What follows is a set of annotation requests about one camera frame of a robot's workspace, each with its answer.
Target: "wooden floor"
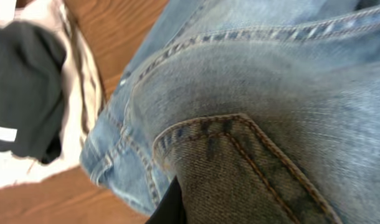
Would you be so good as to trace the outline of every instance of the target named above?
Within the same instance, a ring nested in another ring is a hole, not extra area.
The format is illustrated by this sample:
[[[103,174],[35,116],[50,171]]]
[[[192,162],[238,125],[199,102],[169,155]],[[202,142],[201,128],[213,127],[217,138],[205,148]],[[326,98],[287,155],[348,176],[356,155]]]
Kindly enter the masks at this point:
[[[167,1],[66,0],[93,50],[107,96]],[[137,224],[146,220],[108,190],[95,187],[80,168],[41,184],[0,190],[0,224]]]

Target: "black cloth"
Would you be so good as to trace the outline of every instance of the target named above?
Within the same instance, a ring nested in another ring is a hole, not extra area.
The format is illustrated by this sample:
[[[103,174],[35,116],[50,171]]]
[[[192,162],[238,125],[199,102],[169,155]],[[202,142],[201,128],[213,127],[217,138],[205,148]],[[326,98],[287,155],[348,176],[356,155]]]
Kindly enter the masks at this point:
[[[0,151],[48,164],[60,156],[65,50],[41,27],[13,22],[0,29],[0,127],[16,129]]]
[[[161,203],[146,224],[186,224],[182,191],[177,178],[171,182]]]

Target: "beige garment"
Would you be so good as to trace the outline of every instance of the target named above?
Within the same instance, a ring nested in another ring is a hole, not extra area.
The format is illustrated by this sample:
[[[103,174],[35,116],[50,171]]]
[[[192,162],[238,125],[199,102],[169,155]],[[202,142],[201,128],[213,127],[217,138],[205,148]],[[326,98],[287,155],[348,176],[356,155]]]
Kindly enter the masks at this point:
[[[16,158],[11,152],[0,152],[0,188],[40,182],[78,166],[83,143],[104,102],[93,55],[62,0],[36,0],[16,11],[14,20],[31,22],[50,31],[67,52],[62,68],[65,100],[60,132],[62,154],[45,166],[34,159]],[[0,27],[8,23],[0,21]]]

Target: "clothing tag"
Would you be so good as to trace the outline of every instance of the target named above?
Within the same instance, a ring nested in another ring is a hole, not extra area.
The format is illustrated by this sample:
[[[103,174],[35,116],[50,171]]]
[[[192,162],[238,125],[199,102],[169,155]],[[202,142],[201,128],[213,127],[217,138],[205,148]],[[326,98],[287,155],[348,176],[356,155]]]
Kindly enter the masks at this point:
[[[16,140],[16,136],[16,129],[0,127],[0,141],[14,142]]]
[[[0,20],[12,21],[17,0],[0,0]]]

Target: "blue jeans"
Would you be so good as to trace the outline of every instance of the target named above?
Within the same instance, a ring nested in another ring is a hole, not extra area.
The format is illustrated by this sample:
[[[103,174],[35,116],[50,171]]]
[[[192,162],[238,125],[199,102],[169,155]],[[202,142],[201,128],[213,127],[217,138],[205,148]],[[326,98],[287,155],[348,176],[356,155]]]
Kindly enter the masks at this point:
[[[189,222],[380,223],[372,2],[171,1],[83,168],[148,215],[177,176]]]

